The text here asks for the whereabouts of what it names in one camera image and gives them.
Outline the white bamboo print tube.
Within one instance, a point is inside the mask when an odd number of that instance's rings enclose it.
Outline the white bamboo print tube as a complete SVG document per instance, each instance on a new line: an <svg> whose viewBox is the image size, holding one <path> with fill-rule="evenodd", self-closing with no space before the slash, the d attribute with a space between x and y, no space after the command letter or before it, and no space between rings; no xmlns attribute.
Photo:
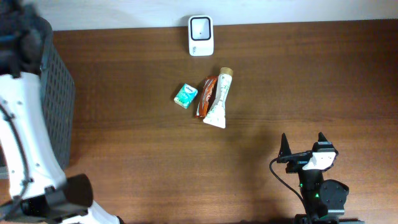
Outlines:
<svg viewBox="0 0 398 224"><path fill-rule="evenodd" d="M226 127L226 99L233 79L233 70L221 67L216 86L216 95L203 122L224 129Z"/></svg>

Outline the orange brown snack wrapper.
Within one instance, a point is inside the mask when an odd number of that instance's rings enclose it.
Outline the orange brown snack wrapper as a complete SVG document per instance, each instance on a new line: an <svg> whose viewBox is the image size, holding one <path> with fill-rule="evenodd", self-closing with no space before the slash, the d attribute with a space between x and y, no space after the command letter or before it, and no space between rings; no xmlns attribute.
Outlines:
<svg viewBox="0 0 398 224"><path fill-rule="evenodd" d="M204 118L207 115L209 104L210 104L210 98L213 94L213 89L214 89L217 81L218 81L217 76L205 78L203 91L200 95L197 112L195 115L196 118Z"/></svg>

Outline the green tissue pack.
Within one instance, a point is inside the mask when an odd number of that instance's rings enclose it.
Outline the green tissue pack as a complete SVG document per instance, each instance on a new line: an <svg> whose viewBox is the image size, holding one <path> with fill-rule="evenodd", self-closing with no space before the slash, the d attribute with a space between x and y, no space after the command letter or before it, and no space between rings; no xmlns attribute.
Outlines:
<svg viewBox="0 0 398 224"><path fill-rule="evenodd" d="M187 109L198 94L198 90L186 83L183 84L174 98L174 102Z"/></svg>

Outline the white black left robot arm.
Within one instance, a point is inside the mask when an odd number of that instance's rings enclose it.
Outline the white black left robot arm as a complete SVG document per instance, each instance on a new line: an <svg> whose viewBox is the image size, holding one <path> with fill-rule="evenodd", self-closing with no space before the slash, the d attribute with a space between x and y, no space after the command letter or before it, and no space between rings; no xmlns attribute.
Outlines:
<svg viewBox="0 0 398 224"><path fill-rule="evenodd" d="M85 174L67 177L75 86L32 2L1 2L1 174L10 223L121 223L93 198Z"/></svg>

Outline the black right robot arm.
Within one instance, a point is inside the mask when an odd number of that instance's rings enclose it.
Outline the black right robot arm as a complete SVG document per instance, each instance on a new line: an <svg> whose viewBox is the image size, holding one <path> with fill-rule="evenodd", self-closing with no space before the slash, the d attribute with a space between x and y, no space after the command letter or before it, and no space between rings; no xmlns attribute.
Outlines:
<svg viewBox="0 0 398 224"><path fill-rule="evenodd" d="M341 219L345 214L345 203L349 195L349 187L337 180L323 178L323 173L333 167L339 152L327 140L323 133L318 133L318 141L309 151L292 153L287 136L282 134L278 156L271 160L271 173L283 185L300 199L304 214L297 214L294 224L344 224L362 223L355 218ZM284 182L273 170L273 163L286 164L285 172L297 174L300 192Z"/></svg>

